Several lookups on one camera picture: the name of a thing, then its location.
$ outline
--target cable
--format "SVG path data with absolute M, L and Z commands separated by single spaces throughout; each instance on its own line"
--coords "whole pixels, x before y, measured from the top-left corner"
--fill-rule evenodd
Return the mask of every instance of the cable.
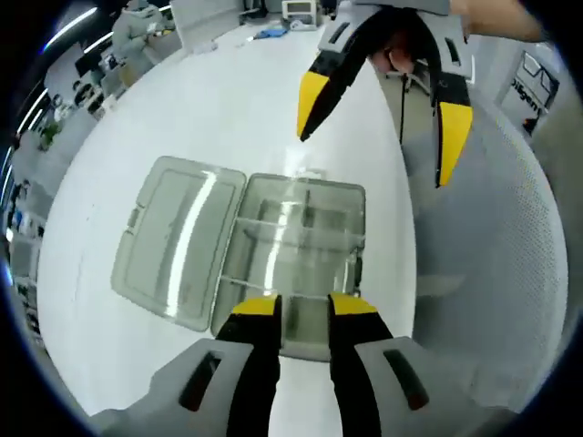
M 404 91 L 407 87 L 407 74 L 403 74 L 401 76 L 401 80 L 403 80 L 403 89 L 401 90 L 401 129 L 399 132 L 399 142 L 401 143 L 401 147 L 403 146 L 403 130 L 404 130 Z

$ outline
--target white wall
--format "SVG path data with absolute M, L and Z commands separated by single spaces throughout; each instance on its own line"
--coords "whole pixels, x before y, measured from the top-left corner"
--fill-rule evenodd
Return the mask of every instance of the white wall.
M 73 101 L 75 98 L 73 83 L 79 80 L 75 62 L 83 55 L 83 49 L 77 43 L 48 68 L 45 76 L 45 87 L 51 98 L 55 94 L 60 94 L 65 100 Z

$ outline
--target desk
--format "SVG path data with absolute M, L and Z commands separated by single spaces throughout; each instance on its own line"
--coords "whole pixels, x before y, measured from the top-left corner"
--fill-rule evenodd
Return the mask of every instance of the desk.
M 296 137 L 300 80 L 319 32 L 245 42 L 258 29 L 218 38 L 218 50 L 177 53 L 142 77 L 97 124 L 68 170 L 42 248 L 38 307 L 46 347 L 88 414 L 126 408 L 153 373 L 197 339 L 111 289 L 116 251 L 154 162 L 170 155 L 248 176 L 319 170 L 366 190 L 363 297 L 395 336 L 411 335 L 414 222 L 391 113 L 367 63 L 306 143 Z M 329 366 L 281 358 L 272 435 L 340 435 Z

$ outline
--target white table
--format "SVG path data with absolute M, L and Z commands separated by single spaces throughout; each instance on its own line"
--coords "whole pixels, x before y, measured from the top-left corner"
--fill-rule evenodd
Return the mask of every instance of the white table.
M 93 130 L 55 198 L 42 248 L 38 308 L 46 347 L 92 415 L 128 407 L 151 376 L 200 334 L 111 289 L 119 239 L 157 158 L 198 160 L 247 175 L 311 169 L 366 190 L 363 297 L 395 336 L 411 335 L 414 222 L 391 113 L 367 63 L 306 143 L 296 137 L 299 85 L 322 30 L 245 42 L 242 27 L 215 52 L 166 59 Z M 281 358 L 271 435 L 340 435 L 329 366 Z

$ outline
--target blue object on desk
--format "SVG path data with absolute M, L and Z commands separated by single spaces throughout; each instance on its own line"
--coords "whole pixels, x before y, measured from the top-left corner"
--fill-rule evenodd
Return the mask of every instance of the blue object on desk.
M 280 38 L 288 33 L 288 29 L 261 30 L 253 39 Z

